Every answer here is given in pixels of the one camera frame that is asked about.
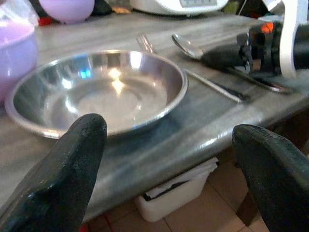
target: metal spoon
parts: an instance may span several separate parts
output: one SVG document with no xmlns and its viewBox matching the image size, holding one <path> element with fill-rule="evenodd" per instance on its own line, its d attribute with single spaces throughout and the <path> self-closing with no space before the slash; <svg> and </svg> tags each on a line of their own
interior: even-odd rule
<svg viewBox="0 0 309 232">
<path fill-rule="evenodd" d="M 200 48 L 194 46 L 189 40 L 185 39 L 184 37 L 178 34 L 172 34 L 172 40 L 186 56 L 192 59 L 200 61 L 201 57 L 204 55 L 204 52 Z M 292 92 L 291 89 L 281 86 L 278 83 L 270 82 L 262 78 L 253 78 L 250 75 L 247 75 L 231 67 L 226 67 L 226 71 L 275 92 L 281 92 L 281 93 Z"/>
<path fill-rule="evenodd" d="M 156 54 L 156 51 L 154 50 L 153 45 L 151 44 L 151 42 L 149 42 L 146 35 L 141 34 L 136 38 L 136 40 L 137 40 L 138 44 L 140 45 L 141 49 L 143 49 L 143 50 L 145 50 L 149 53 Z M 233 89 L 229 89 L 227 87 L 224 87 L 222 85 L 214 83 L 214 82 L 212 82 L 212 81 L 210 81 L 206 78 L 203 78 L 202 76 L 200 76 L 200 75 L 198 75 L 198 74 L 196 74 L 196 73 L 194 73 L 190 70 L 184 69 L 184 71 L 188 75 L 190 75 L 191 77 L 194 77 L 198 81 L 200 81 L 203 84 L 211 87 L 212 89 L 216 90 L 217 92 L 225 95 L 229 99 L 236 101 L 237 103 L 245 103 L 245 102 L 249 101 L 249 99 L 250 99 L 250 96 L 248 96 L 248 95 L 242 94 L 242 93 L 237 92 Z"/>
</svg>

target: stainless steel bowl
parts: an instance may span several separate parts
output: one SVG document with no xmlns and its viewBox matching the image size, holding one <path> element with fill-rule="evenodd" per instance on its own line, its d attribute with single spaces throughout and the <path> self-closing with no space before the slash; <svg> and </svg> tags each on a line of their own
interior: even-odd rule
<svg viewBox="0 0 309 232">
<path fill-rule="evenodd" d="M 78 117 L 98 113 L 111 137 L 161 119 L 179 104 L 187 87 L 186 75 L 168 59 L 108 50 L 38 68 L 17 84 L 5 108 L 22 127 L 54 139 Z"/>
</svg>

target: purple container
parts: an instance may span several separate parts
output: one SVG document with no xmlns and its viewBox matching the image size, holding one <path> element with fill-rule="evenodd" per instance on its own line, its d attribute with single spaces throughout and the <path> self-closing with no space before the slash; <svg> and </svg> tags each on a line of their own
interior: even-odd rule
<svg viewBox="0 0 309 232">
<path fill-rule="evenodd" d="M 0 20 L 0 105 L 18 80 L 35 68 L 37 57 L 34 27 Z"/>
<path fill-rule="evenodd" d="M 39 0 L 42 8 L 65 24 L 84 22 L 95 6 L 95 0 Z"/>
</svg>

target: countertop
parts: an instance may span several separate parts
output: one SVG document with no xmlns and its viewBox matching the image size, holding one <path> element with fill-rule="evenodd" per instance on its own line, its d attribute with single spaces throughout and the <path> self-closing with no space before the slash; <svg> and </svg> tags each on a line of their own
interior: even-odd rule
<svg viewBox="0 0 309 232">
<path fill-rule="evenodd" d="M 309 106 L 309 96 L 304 89 L 279 94 L 206 68 L 182 55 L 170 39 L 171 34 L 178 33 L 206 50 L 233 41 L 237 34 L 257 23 L 235 15 L 187 18 L 135 12 L 91 18 L 82 24 L 36 29 L 40 50 L 38 65 L 98 50 L 140 51 L 135 38 L 145 33 L 160 55 L 180 67 L 252 97 L 248 104 L 236 104 L 188 77 L 185 98 L 159 123 L 143 133 L 108 141 L 85 220 L 212 158 L 231 145 L 235 125 L 267 126 Z M 0 109 L 0 206 L 54 143 L 55 140 L 20 128 Z"/>
</svg>

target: white machine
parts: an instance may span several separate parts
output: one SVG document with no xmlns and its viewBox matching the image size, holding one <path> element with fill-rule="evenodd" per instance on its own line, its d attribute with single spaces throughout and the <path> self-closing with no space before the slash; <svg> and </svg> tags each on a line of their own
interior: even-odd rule
<svg viewBox="0 0 309 232">
<path fill-rule="evenodd" d="M 222 9 L 228 0 L 130 0 L 137 10 L 161 15 L 198 15 Z"/>
</svg>

